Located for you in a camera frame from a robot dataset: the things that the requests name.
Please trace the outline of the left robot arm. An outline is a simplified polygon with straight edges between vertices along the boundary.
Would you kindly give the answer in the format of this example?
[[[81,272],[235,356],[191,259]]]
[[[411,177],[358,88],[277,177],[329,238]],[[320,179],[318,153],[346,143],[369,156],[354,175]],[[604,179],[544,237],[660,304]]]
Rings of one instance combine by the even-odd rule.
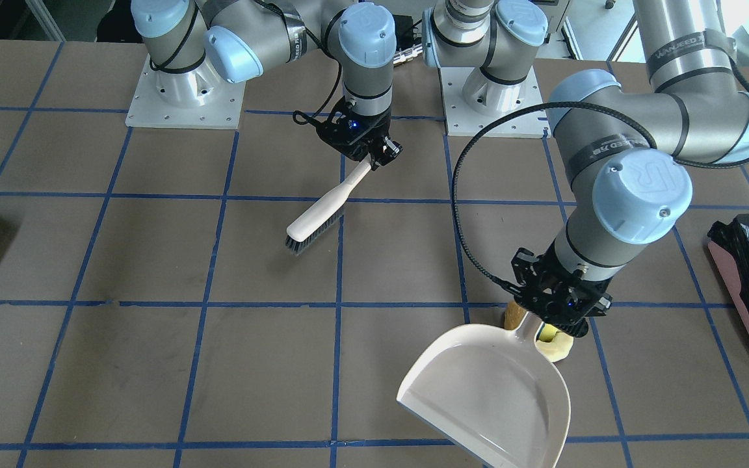
[[[546,103],[485,125],[461,152],[450,187],[456,237],[473,266],[515,302],[571,337],[611,306],[613,276],[689,209],[687,168],[749,163],[749,83],[736,66],[715,1],[636,1],[648,93],[626,93],[608,71],[566,77]],[[544,111],[577,207],[544,254],[520,248],[515,281],[488,272],[467,245],[458,178],[488,131]]]

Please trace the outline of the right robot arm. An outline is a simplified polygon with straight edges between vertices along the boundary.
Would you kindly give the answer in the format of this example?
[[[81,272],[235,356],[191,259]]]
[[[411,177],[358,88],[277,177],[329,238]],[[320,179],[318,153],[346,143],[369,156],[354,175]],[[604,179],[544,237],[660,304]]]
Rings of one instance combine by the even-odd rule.
[[[401,153],[389,135],[392,13],[360,1],[133,1],[148,50],[131,127],[234,129],[241,84],[322,51],[337,62],[342,97],[324,120],[300,112],[320,139],[354,162],[385,166]]]

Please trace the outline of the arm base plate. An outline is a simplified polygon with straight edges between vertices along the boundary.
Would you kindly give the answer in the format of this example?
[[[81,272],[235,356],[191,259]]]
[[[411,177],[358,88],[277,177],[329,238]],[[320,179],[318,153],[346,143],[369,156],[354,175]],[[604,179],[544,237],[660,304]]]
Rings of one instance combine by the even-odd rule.
[[[533,68],[523,82],[514,85],[493,82],[478,68],[467,66],[449,66],[439,72],[450,137],[473,137],[502,116],[543,103]]]
[[[210,59],[182,73],[155,71],[146,57],[125,124],[128,127],[236,130],[244,83],[222,80]]]

